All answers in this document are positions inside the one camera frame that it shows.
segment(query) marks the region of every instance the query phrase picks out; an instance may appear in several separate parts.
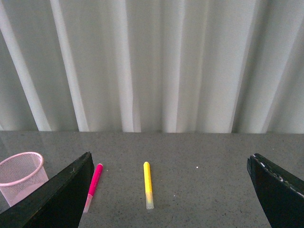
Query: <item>pink wire basket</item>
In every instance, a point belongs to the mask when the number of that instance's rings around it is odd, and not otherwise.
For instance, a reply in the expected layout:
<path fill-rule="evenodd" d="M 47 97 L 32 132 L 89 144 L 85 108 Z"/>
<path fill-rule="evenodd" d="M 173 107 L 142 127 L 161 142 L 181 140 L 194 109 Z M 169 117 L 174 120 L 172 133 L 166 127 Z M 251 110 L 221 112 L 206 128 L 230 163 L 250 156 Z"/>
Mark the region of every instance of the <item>pink wire basket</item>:
<path fill-rule="evenodd" d="M 0 191 L 10 207 L 48 181 L 43 161 L 39 153 L 24 152 L 0 162 Z"/>

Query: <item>curtain fold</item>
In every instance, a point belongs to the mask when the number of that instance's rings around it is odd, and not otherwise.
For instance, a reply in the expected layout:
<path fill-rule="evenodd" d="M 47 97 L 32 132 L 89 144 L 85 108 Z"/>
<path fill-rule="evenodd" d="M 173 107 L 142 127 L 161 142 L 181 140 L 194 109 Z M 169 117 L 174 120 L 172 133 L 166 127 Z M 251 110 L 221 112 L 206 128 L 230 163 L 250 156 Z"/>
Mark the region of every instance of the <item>curtain fold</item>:
<path fill-rule="evenodd" d="M 0 0 L 0 130 L 304 133 L 304 1 Z"/>

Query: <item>pen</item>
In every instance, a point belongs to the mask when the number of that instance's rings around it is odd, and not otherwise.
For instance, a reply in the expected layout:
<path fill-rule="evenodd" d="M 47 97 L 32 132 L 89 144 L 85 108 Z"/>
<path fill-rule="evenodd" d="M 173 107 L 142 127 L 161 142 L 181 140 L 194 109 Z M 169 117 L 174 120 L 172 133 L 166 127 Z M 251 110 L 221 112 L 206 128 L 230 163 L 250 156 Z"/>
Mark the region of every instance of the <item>pen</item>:
<path fill-rule="evenodd" d="M 89 193 L 88 193 L 87 198 L 86 198 L 84 213 L 87 213 L 87 211 L 89 210 L 91 200 L 92 200 L 92 198 L 95 194 L 95 190 L 96 190 L 97 184 L 99 182 L 99 179 L 100 179 L 101 173 L 103 171 L 103 168 L 104 167 L 103 167 L 102 164 L 98 164 L 97 167 L 96 167 L 95 173 L 94 173 L 92 181 L 91 181 Z"/>
<path fill-rule="evenodd" d="M 153 209 L 153 194 L 152 194 L 152 182 L 151 182 L 151 172 L 150 164 L 146 161 L 143 164 L 143 174 L 144 174 L 144 187 L 146 192 L 146 207 L 147 209 Z"/>

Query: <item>gray countertop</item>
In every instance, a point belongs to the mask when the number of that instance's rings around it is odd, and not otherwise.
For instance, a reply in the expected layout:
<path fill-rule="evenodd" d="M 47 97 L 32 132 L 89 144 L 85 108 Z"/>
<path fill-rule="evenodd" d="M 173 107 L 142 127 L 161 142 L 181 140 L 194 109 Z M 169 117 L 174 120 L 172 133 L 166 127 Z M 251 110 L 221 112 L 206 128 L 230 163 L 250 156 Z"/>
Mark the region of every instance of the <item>gray countertop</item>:
<path fill-rule="evenodd" d="M 0 132 L 0 160 L 41 153 L 49 178 L 84 152 L 104 165 L 79 227 L 269 228 L 246 169 L 259 153 L 304 179 L 304 135 Z M 151 165 L 154 209 L 145 205 Z M 0 213 L 8 208 L 0 196 Z"/>

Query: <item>yellow marker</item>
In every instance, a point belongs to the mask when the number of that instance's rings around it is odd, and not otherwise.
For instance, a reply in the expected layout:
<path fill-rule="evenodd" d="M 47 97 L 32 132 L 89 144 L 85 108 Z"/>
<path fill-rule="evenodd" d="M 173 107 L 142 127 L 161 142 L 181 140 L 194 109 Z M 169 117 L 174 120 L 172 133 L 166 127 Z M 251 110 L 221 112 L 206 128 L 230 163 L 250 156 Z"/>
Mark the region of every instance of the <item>yellow marker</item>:
<path fill-rule="evenodd" d="M 152 195 L 152 183 L 151 183 L 151 172 L 150 164 L 146 161 L 143 164 L 143 173 L 144 173 L 144 187 L 146 191 L 146 205 L 147 209 L 153 209 L 153 195 Z"/>

